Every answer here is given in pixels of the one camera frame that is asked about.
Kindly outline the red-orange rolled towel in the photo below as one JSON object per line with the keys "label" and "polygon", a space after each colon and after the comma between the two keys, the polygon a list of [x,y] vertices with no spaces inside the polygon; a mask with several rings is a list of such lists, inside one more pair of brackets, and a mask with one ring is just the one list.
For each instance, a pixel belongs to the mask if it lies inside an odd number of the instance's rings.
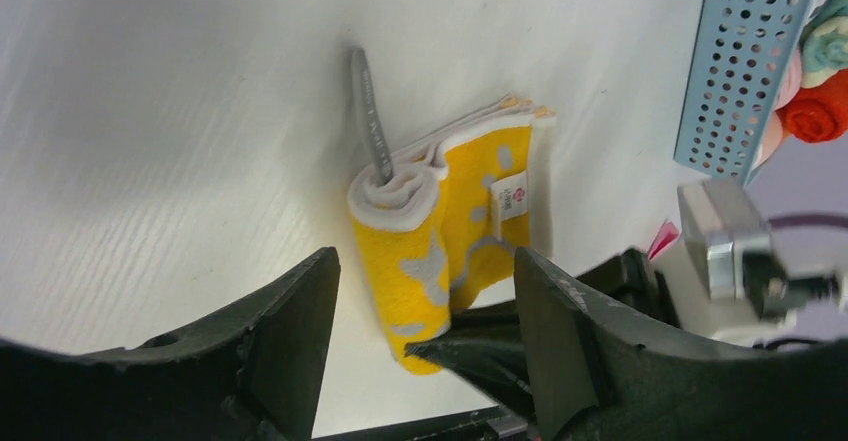
{"label": "red-orange rolled towel", "polygon": [[778,111],[783,128],[810,144],[838,139],[847,132],[847,71],[814,88],[802,88]]}

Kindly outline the pink rolled towel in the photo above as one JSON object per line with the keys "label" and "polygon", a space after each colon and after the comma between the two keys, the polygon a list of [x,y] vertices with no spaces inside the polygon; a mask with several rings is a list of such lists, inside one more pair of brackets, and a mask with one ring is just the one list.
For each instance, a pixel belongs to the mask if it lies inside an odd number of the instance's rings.
{"label": "pink rolled towel", "polygon": [[762,136],[754,167],[758,168],[766,162],[788,137],[778,111],[786,106],[799,92],[803,76],[801,53],[798,48],[793,52],[790,63],[778,91],[774,110]]}

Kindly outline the crumpled pink cloth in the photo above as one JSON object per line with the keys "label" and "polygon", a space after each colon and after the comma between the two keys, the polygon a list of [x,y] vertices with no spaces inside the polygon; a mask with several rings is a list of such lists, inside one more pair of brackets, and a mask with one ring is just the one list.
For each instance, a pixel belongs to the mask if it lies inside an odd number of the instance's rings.
{"label": "crumpled pink cloth", "polygon": [[648,258],[653,260],[662,254],[677,241],[679,236],[680,231],[676,224],[670,220],[666,220],[661,225],[647,251]]}

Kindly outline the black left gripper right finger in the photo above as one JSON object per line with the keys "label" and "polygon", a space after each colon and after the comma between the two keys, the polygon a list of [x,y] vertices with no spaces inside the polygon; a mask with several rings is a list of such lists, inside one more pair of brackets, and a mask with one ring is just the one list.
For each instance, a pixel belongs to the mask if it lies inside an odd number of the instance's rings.
{"label": "black left gripper right finger", "polygon": [[843,440],[847,344],[767,351],[707,339],[600,291],[656,279],[628,250],[576,279],[521,248],[514,282],[545,440]]}

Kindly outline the teal rolled towel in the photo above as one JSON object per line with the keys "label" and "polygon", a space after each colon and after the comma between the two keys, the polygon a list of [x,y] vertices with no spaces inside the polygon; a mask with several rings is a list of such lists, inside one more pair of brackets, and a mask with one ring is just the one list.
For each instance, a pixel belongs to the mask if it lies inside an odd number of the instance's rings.
{"label": "teal rolled towel", "polygon": [[822,10],[801,46],[801,87],[818,87],[847,68],[847,4]]}

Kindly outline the blue perforated plastic basket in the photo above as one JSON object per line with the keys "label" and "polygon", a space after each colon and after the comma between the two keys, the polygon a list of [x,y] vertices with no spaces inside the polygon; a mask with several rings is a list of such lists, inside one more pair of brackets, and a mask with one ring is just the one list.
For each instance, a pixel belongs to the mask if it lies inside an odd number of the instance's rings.
{"label": "blue perforated plastic basket", "polygon": [[673,159],[747,182],[815,0],[703,0]]}

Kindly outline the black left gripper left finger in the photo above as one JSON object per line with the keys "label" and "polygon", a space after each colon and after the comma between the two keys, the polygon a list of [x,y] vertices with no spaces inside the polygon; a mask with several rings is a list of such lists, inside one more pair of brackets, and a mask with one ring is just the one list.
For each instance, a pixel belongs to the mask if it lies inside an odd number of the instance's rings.
{"label": "black left gripper left finger", "polygon": [[134,349],[1,344],[5,440],[308,440],[340,262],[324,247],[277,280]]}

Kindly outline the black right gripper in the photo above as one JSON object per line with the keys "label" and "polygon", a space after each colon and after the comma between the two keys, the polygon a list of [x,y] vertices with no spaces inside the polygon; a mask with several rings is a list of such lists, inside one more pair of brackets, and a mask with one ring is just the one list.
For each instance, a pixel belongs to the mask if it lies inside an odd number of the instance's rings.
{"label": "black right gripper", "polygon": [[[577,277],[581,283],[675,328],[680,321],[664,275],[648,255],[629,248]],[[467,309],[443,334],[405,346],[405,355],[446,368],[509,412],[534,417],[517,304]]]}

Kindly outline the yellow towel with grey pattern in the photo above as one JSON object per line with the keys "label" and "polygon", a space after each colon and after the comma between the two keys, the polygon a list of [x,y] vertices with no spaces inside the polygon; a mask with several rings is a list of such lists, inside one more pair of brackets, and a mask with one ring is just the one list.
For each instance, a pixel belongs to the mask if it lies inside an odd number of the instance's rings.
{"label": "yellow towel with grey pattern", "polygon": [[391,149],[366,53],[350,55],[354,119],[371,161],[347,193],[381,329],[408,372],[435,364],[411,343],[445,334],[453,315],[507,279],[520,247],[552,250],[550,154],[555,113],[507,95]]}

